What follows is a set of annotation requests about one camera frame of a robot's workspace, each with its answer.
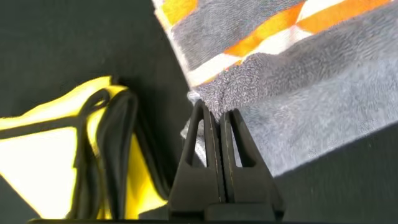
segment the black trim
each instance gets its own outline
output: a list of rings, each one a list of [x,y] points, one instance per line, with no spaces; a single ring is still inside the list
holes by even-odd
[[[129,90],[119,92],[109,103],[98,125],[97,144],[104,162],[106,191],[113,219],[123,219],[131,135],[138,101]]]
[[[101,193],[100,170],[86,132],[87,116],[105,107],[110,100],[109,93],[99,90],[92,94],[81,107],[77,116],[67,116],[34,124],[0,130],[0,139],[14,138],[28,134],[50,131],[58,128],[75,127],[77,149],[74,167],[77,168],[73,190],[72,208],[67,218],[96,218],[103,195]]]
[[[161,151],[161,149],[157,147],[156,142],[153,140],[140,111],[138,112],[138,117],[139,119],[137,121],[135,134],[137,136],[142,156],[145,159],[146,166],[157,193],[162,199],[168,200],[171,183],[166,179],[167,168],[165,168],[165,166],[167,167],[169,165],[164,162],[164,160],[161,160],[156,156],[156,152]]]
[[[75,116],[54,119],[50,121],[43,121],[40,123],[28,124],[16,128],[0,130],[0,139],[14,138],[28,134],[39,133],[42,131],[50,131],[58,128],[66,128],[69,126],[76,126],[78,119]]]

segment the black background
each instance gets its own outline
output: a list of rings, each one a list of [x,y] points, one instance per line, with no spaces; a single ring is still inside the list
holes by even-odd
[[[139,95],[157,144],[176,166],[192,106],[150,0],[0,1],[0,117],[105,74]],[[276,178],[285,219],[398,221],[397,133],[390,127]],[[0,177],[0,223],[36,216]]]

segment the black surface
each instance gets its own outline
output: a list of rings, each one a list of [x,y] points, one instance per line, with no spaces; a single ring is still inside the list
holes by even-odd
[[[205,129],[207,167],[192,166],[199,122]],[[168,201],[171,220],[202,220],[204,209],[224,203],[223,170],[216,121],[202,100],[193,107],[187,139]]]
[[[137,103],[137,96],[131,91],[118,93],[108,104],[96,133],[98,149],[103,156],[109,210],[114,219],[123,219],[126,214],[127,173]]]
[[[149,0],[0,1],[0,116],[105,73],[138,94],[157,144],[174,152],[170,165],[177,165],[188,88]],[[378,143],[332,152],[276,178],[285,219],[398,222],[397,136],[397,127],[382,131]],[[0,223],[34,216],[0,178]]]
[[[284,220],[397,223],[398,124],[276,178]]]
[[[107,73],[137,93],[159,150],[177,167],[192,106],[150,0],[0,1],[0,117]],[[0,208],[17,200],[4,188]],[[22,223],[32,215],[21,207],[1,209],[0,217],[0,223]]]

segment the gray towel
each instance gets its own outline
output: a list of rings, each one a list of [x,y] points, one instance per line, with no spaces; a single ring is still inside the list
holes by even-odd
[[[279,55],[252,55],[195,91],[216,118],[239,108],[280,175],[398,121],[397,12],[392,2]]]
[[[193,70],[243,39],[270,16],[302,1],[201,0],[199,9],[172,32],[188,68]]]

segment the white stripe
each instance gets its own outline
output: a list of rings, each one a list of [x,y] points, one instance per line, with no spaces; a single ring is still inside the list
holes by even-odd
[[[300,14],[297,18],[297,22],[343,1],[344,0],[307,0],[304,3],[303,8],[301,8]]]
[[[0,175],[42,218],[69,212],[75,138],[76,129],[69,127],[0,140]]]
[[[154,3],[155,9],[158,9],[163,5],[164,0],[152,0],[152,2]]]
[[[200,85],[205,81],[215,77],[217,74],[230,67],[240,59],[240,57],[235,57],[228,54],[219,54],[200,65],[197,69],[188,72],[187,80],[190,86]]]
[[[169,19],[167,18],[167,16],[164,14],[163,10],[161,9],[156,9],[154,12],[157,20],[160,22],[160,24],[162,25],[163,29],[167,32],[168,30],[171,31],[172,29],[172,25],[169,21]]]
[[[248,56],[259,52],[267,54],[279,54],[299,40],[302,40],[311,35],[312,33],[305,32],[297,26],[292,26],[263,40],[258,47],[250,52],[250,54],[247,54],[245,56],[245,59]]]

